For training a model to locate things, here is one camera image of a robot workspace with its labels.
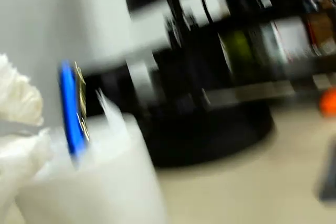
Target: white container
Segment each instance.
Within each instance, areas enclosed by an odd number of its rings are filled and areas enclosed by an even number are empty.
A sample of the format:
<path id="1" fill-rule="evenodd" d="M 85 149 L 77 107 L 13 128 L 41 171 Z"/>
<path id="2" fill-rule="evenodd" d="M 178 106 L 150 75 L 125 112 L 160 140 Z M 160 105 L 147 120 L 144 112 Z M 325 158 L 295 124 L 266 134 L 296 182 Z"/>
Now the white container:
<path id="1" fill-rule="evenodd" d="M 125 122 L 129 139 L 116 148 L 114 138 L 125 136 L 112 134 L 105 118 L 89 121 L 90 151 L 77 168 L 64 136 L 56 137 L 55 158 L 16 198 L 27 224 L 167 223 L 141 131 L 132 116 Z"/>

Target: black round base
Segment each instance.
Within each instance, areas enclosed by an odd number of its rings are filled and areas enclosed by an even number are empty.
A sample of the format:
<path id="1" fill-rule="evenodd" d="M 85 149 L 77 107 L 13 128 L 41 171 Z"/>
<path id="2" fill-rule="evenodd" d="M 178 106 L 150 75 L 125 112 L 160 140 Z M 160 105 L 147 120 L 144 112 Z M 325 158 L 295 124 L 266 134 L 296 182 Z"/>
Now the black round base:
<path id="1" fill-rule="evenodd" d="M 140 122 L 156 167 L 187 166 L 232 155 L 267 139 L 273 126 L 264 102 Z"/>

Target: blue object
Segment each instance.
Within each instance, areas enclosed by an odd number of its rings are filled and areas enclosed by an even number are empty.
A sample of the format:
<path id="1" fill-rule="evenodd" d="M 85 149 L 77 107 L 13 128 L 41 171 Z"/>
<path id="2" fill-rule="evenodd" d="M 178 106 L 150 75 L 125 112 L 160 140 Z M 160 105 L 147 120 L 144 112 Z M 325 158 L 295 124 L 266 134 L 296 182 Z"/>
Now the blue object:
<path id="1" fill-rule="evenodd" d="M 69 61 L 63 61 L 61 63 L 59 84 L 69 152 L 72 156 L 77 157 L 85 150 L 86 141 L 77 116 L 78 99 L 76 78 Z"/>

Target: beige floor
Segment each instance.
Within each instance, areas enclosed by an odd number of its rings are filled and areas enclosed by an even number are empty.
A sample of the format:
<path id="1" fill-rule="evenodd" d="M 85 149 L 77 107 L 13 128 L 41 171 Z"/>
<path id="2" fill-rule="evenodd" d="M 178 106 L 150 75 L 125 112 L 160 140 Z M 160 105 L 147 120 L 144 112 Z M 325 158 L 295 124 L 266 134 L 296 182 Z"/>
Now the beige floor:
<path id="1" fill-rule="evenodd" d="M 336 119 L 314 108 L 274 111 L 270 144 L 230 159 L 160 171 L 173 224 L 316 224 L 336 222 L 336 205 L 317 199 L 336 141 Z M 12 211 L 8 224 L 21 224 Z"/>

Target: orange object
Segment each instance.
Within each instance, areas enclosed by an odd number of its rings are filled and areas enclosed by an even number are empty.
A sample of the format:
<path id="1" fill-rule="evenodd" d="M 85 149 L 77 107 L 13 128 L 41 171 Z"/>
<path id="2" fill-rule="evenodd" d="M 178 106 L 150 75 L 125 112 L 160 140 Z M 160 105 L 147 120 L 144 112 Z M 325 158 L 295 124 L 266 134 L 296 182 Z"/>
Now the orange object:
<path id="1" fill-rule="evenodd" d="M 326 91 L 320 102 L 321 111 L 325 116 L 336 115 L 336 89 Z"/>

